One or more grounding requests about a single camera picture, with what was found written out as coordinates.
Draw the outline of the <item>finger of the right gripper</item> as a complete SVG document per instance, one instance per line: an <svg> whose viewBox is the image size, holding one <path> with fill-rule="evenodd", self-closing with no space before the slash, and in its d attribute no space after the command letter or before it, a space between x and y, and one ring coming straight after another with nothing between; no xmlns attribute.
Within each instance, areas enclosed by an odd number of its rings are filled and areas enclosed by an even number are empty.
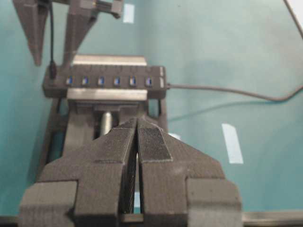
<svg viewBox="0 0 303 227"><path fill-rule="evenodd" d="M42 63L45 24L49 11L47 0L14 0L17 16L27 38L36 66Z"/></svg>
<svg viewBox="0 0 303 227"><path fill-rule="evenodd" d="M62 65L71 65L77 50L95 24L100 12L120 18L122 10L122 0L114 0L112 2L105 0L69 1Z"/></svg>

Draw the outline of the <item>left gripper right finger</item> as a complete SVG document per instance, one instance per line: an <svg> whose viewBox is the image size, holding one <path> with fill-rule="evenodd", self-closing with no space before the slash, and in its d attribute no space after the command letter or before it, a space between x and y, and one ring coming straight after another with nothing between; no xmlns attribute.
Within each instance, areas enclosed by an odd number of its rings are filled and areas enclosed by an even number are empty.
<svg viewBox="0 0 303 227"><path fill-rule="evenodd" d="M147 227L241 227L242 202L216 159L137 123L140 193Z"/></svg>

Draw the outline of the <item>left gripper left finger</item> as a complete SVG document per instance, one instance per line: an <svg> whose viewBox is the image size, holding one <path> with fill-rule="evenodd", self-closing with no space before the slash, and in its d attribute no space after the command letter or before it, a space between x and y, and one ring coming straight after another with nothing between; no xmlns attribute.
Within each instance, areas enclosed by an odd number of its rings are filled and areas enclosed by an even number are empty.
<svg viewBox="0 0 303 227"><path fill-rule="evenodd" d="M21 227L116 227L133 188L137 119L47 164L24 193Z"/></svg>

